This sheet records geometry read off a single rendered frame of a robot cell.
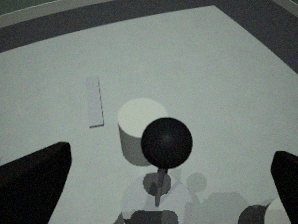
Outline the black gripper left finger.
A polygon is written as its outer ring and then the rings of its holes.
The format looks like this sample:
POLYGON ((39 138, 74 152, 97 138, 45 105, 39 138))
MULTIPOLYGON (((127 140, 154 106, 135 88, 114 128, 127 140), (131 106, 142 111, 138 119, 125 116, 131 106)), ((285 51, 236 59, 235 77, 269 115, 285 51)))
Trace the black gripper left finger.
POLYGON ((0 224, 48 224, 71 164, 71 145, 57 141, 1 165, 0 224))

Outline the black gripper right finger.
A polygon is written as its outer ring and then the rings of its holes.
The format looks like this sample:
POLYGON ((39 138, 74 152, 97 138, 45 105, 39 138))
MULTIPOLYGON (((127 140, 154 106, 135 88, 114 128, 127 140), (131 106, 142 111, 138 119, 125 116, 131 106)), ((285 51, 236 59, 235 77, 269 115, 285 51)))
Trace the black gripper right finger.
POLYGON ((298 224, 298 156, 275 152, 270 172, 291 224, 298 224))

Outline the grey cylinder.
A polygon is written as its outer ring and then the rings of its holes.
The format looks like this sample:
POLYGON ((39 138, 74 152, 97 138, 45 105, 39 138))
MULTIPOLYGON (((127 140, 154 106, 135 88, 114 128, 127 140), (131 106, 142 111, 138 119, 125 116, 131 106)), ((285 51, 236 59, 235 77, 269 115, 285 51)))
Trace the grey cylinder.
POLYGON ((136 167, 152 165, 145 159, 141 149, 141 136, 146 125, 158 117, 168 116, 168 111, 160 101, 137 99, 125 103, 117 113, 121 151, 125 160, 136 167))
POLYGON ((277 198, 251 216, 245 224, 291 224, 291 222, 283 208, 281 198, 277 198))

